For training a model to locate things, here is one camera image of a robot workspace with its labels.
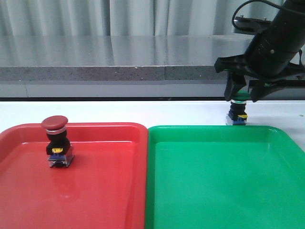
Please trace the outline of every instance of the plastic tray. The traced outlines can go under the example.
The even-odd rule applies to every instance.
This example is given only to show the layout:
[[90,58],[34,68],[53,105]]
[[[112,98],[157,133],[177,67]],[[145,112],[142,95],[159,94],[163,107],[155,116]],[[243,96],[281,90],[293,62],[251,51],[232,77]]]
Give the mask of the plastic tray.
[[152,127],[147,176],[147,229],[305,228],[305,154],[273,127]]
[[67,124],[75,158],[50,168],[40,124],[0,134],[0,228],[143,229],[147,129]]

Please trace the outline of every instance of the green tray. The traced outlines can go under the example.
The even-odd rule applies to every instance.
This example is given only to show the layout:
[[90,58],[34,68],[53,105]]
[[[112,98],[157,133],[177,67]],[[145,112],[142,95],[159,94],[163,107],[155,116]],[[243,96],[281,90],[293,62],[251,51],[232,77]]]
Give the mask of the green tray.
[[304,229],[305,154],[269,126],[149,129],[147,229]]

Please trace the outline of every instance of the red tray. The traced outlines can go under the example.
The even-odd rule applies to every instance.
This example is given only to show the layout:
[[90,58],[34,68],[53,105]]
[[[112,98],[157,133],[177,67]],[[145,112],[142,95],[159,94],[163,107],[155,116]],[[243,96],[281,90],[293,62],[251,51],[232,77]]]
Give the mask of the red tray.
[[147,129],[67,124],[74,155],[50,168],[40,124],[0,134],[0,228],[144,228]]

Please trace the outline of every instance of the curtain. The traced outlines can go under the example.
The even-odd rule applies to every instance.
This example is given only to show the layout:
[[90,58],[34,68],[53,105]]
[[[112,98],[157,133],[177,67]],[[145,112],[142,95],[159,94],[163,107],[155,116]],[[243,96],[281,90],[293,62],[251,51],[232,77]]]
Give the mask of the curtain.
[[[0,35],[164,36],[231,34],[245,0],[0,0]],[[272,0],[282,4],[283,0]],[[261,2],[238,15],[272,20]]]

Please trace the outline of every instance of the white table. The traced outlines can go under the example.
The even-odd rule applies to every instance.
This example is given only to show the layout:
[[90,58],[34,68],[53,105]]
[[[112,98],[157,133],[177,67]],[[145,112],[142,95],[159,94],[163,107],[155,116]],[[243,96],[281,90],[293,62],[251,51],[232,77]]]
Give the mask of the white table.
[[[225,125],[225,101],[0,102],[0,132],[40,123],[52,115],[74,122],[135,122],[156,125]],[[248,125],[270,125],[287,132],[305,151],[305,101],[248,102]]]

